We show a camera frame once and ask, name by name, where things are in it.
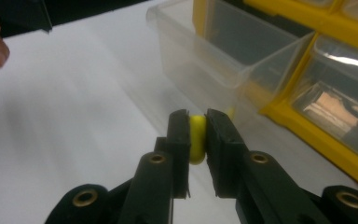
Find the metal screw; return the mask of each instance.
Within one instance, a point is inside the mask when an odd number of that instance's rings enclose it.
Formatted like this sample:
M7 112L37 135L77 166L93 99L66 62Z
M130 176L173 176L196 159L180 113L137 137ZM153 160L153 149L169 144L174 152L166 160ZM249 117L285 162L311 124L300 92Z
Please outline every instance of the metal screw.
M345 205L358 209L358 196L347 191L340 191L336 197Z
M165 157L157 154L157 155L150 157L149 161L152 163L158 164L158 163L165 162Z
M74 197L72 204L76 207L85 207L94 203L98 198L98 193L95 189L84 189Z
M267 163L269 161L269 158L267 158L265 155L254 153L251 155L252 161L258 162L258 163Z

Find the white surface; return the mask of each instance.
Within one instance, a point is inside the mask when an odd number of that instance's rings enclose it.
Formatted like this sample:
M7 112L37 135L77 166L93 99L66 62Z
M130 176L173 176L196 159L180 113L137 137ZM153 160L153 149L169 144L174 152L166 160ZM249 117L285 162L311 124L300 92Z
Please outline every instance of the white surface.
M63 194L82 184L114 188L153 150L173 110L199 113L163 76L158 35L145 23L159 2L7 39L0 223L44 223ZM255 116L239 128L250 149L271 153L301 187L355 186L269 120ZM191 167L190 190L191 199L175 200L173 223L239 223L234 200L214 197L205 163Z

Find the yellow object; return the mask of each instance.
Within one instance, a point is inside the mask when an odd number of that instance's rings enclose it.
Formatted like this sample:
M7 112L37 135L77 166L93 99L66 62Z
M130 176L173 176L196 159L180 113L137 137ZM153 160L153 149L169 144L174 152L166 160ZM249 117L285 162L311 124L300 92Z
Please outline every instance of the yellow object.
M204 116L190 116L190 163L198 165L205 158L206 118Z
M235 117L235 112L236 112L236 108L232 106L226 111L226 114L228 115L229 119L233 120Z
M208 8L206 7L206 0L199 0L193 2L193 10L197 13L193 13L193 24L196 28L197 35L203 36L205 34L204 25L206 23L206 15Z

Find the plastic storage drawer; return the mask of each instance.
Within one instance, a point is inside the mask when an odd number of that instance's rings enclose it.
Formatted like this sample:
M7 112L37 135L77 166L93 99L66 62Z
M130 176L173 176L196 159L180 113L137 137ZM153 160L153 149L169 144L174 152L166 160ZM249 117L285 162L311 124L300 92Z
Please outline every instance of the plastic storage drawer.
M165 74L204 111L248 106L244 91L254 84L269 93L258 102L266 105L310 39L218 0L170 1L147 18L158 27Z
M358 49L320 36L293 108L358 153Z

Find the white table surface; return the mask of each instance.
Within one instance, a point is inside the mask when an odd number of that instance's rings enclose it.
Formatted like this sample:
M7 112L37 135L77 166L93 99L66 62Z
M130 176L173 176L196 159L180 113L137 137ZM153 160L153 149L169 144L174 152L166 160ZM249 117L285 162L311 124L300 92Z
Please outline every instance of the white table surface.
M150 1L8 38L0 69L0 223L44 223L64 193L86 183L112 189L133 177L165 135L171 112L199 114L163 75ZM241 134L270 153L297 184L321 194L358 188L270 120L254 115ZM214 197L205 163L191 166L191 199L175 200L173 223L240 223L234 200Z

